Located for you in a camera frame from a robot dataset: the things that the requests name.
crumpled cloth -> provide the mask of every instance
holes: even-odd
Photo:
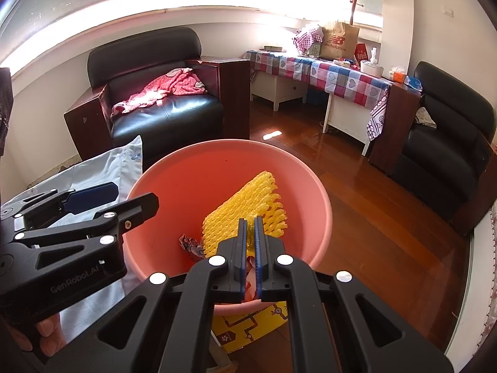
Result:
[[[138,94],[133,94],[127,101],[112,107],[112,117],[127,114],[137,108],[146,108],[157,103],[168,95],[201,95],[205,86],[191,68],[175,68],[163,76],[157,77],[146,85]]]
[[[414,118],[416,123],[419,123],[420,125],[428,126],[431,128],[436,129],[436,123],[435,121],[431,118],[430,114],[426,110],[424,106],[421,106],[417,112],[416,112],[416,118]]]
[[[321,43],[323,36],[319,25],[306,26],[297,31],[297,35],[293,38],[293,44],[299,54],[303,54],[313,43]]]

pink plastic basin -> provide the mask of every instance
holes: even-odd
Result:
[[[272,145],[213,140],[171,153],[148,169],[129,198],[153,192],[157,215],[124,235],[124,251],[141,279],[154,272],[183,274],[192,261],[180,248],[182,234],[202,238],[204,218],[262,171],[271,172],[288,215],[282,239],[288,254],[316,268],[331,236],[331,205],[319,178],[303,162]],[[216,305],[217,315],[252,313],[267,303]]]

black leather armchair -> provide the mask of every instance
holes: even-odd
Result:
[[[177,67],[192,67],[207,94],[168,96],[162,105],[110,119],[115,103],[140,92]],[[201,58],[200,40],[190,28],[132,35],[90,52],[91,88],[65,113],[82,159],[143,140],[144,168],[189,144],[219,138],[249,138],[250,63]]]
[[[423,84],[421,106],[437,129],[414,124],[390,176],[465,235],[497,197],[497,162],[489,145],[494,109],[429,63],[420,62],[414,76]]]

white container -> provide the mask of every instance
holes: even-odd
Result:
[[[383,67],[376,66],[375,64],[372,64],[371,62],[368,62],[366,60],[363,60],[361,62],[361,71],[377,78],[381,78],[381,76],[383,75]]]

finger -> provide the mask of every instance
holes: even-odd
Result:
[[[48,337],[40,339],[40,349],[47,356],[53,356],[66,344],[60,325]]]
[[[7,325],[7,329],[11,333],[14,341],[16,344],[19,345],[19,347],[26,352],[30,352],[33,350],[33,345],[29,341],[29,339],[24,335],[22,332],[16,330],[15,328],[12,328],[10,325]]]
[[[36,329],[43,337],[48,337],[55,331],[57,326],[60,326],[60,316],[58,313],[40,321],[36,324]]]

